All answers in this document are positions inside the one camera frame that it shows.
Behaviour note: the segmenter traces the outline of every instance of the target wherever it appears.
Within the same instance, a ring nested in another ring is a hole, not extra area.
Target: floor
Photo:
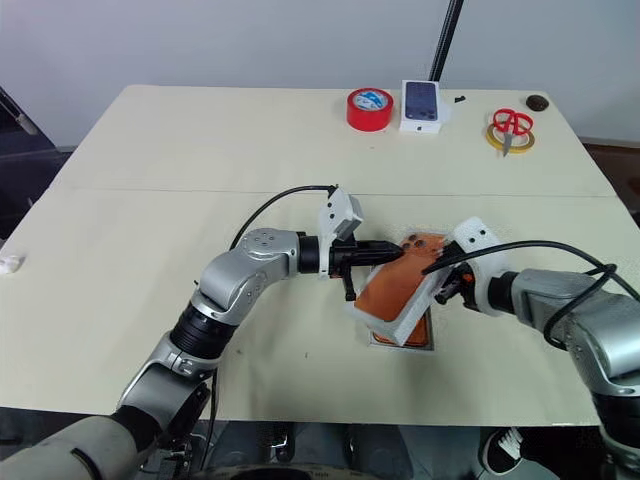
[[[38,443],[43,438],[83,418],[83,415],[39,412],[0,408],[0,460]],[[226,422],[216,422],[213,443]],[[326,464],[346,467],[339,451],[327,453],[327,429],[331,425],[302,423],[296,425],[296,455],[293,463],[315,463],[323,458]],[[479,427],[416,427],[401,426],[400,432],[407,445],[417,480],[471,480],[492,478],[478,461],[481,440],[493,431]],[[194,429],[194,439],[201,440],[206,433],[205,422]],[[136,480],[168,480],[165,458],[160,451],[144,465]],[[551,480],[557,478],[540,465],[523,461],[507,480]]]
[[[640,149],[589,144],[585,148],[640,225]]]
[[[0,239],[11,235],[69,156],[56,150],[0,156]]]

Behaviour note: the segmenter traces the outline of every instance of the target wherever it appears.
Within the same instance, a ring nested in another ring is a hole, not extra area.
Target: black sneaker
[[[522,461],[520,444],[522,435],[517,428],[501,428],[487,439],[482,447],[480,461],[487,472],[501,476],[513,471]]]

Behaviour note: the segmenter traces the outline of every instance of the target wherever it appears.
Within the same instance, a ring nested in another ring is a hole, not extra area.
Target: red scissors handle
[[[525,135],[533,128],[533,119],[521,112],[516,112],[510,108],[501,108],[493,114],[493,125],[496,130],[502,133],[513,135]]]

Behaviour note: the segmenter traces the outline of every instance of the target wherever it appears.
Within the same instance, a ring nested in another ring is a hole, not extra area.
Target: wall
[[[123,87],[398,87],[447,0],[4,0],[0,85],[57,146]]]
[[[579,136],[640,145],[640,2],[468,0],[442,83],[546,90]]]

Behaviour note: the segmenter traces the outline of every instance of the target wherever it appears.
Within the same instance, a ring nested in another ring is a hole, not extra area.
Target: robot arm
[[[498,244],[478,218],[456,228],[449,240],[441,265],[447,257]],[[640,302],[594,289],[558,321],[554,318],[596,282],[574,272],[512,272],[499,252],[458,263],[435,299],[444,304],[460,294],[467,308],[513,314],[567,350],[591,391],[618,478],[640,478]]]
[[[210,397],[206,380],[238,325],[271,284],[298,273],[344,281],[355,296],[351,267],[398,258],[385,241],[357,241],[357,200],[337,188],[322,208],[320,235],[258,229],[216,257],[204,270],[187,307],[125,389],[117,411],[88,417],[2,465],[7,480],[111,480],[131,478],[156,448],[186,437]]]

